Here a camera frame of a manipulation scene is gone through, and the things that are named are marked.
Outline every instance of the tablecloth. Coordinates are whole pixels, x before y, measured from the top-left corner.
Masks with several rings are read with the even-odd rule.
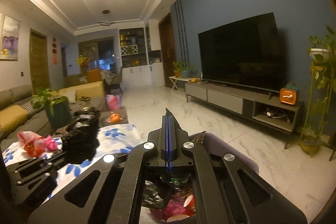
[[[100,145],[97,148],[96,154],[92,160],[85,160],[80,165],[67,164],[58,170],[58,176],[56,178],[57,187],[45,201],[73,181],[102,156],[109,153],[129,153],[133,147],[143,143],[135,126],[132,124],[116,124],[100,128],[97,139]],[[61,138],[55,138],[55,141],[57,142],[58,148],[62,148]],[[48,159],[51,155],[52,153],[44,153],[40,156],[40,158]],[[18,142],[13,143],[7,150],[5,150],[5,152],[3,152],[2,156],[6,166],[30,158],[20,147]]]

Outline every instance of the television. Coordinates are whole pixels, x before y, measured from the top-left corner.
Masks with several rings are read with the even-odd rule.
[[[198,34],[203,80],[279,92],[286,51],[274,14],[232,22]]]

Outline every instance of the yellow cushion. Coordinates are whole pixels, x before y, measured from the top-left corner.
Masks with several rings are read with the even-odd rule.
[[[76,90],[76,100],[79,100],[82,96],[104,97],[103,82],[72,86],[70,88],[59,90],[59,93],[64,95],[69,90]]]
[[[3,138],[27,121],[28,112],[22,107],[14,105],[0,111],[0,126]]]

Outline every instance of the orange chair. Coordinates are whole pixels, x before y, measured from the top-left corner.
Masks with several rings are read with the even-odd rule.
[[[100,75],[100,69],[88,70],[86,73],[86,76],[87,76],[88,84],[102,81],[102,78]]]

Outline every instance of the orange toy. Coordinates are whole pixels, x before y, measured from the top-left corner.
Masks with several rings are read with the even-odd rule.
[[[112,112],[110,117],[109,117],[109,122],[110,123],[117,123],[120,122],[122,120],[121,115],[119,113],[116,112]]]
[[[280,90],[280,101],[283,104],[294,106],[297,102],[298,92],[298,88],[289,83]]]

